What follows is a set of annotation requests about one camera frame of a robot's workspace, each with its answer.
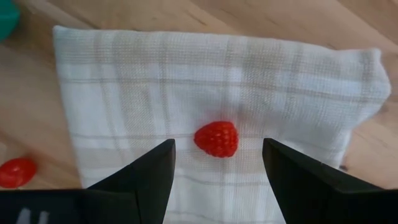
red fruit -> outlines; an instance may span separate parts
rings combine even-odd
[[[11,159],[0,166],[0,186],[8,189],[20,187],[33,178],[36,170],[36,164],[30,159]]]
[[[207,154],[215,157],[231,157],[238,149],[238,132],[229,121],[215,121],[200,128],[193,139]]]

wooden surface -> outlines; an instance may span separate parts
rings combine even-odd
[[[18,0],[0,44],[0,159],[39,162],[26,188],[79,187],[55,74],[52,26],[273,37],[331,49],[378,47],[392,83],[382,110],[353,133],[344,168],[398,187],[398,0]]]

raspberry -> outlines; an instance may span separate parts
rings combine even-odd
[[[231,157],[238,149],[238,132],[229,121],[215,121],[200,128],[194,136],[195,144],[215,157]]]

white dish towel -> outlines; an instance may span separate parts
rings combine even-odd
[[[354,127],[390,94],[381,53],[232,35],[54,28],[57,71],[88,187],[176,140],[165,223],[283,223],[261,149],[274,138],[337,167]],[[232,121],[230,159],[193,133]]]

green object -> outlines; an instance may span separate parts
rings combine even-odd
[[[0,0],[0,41],[8,37],[19,20],[19,10],[11,0]]]

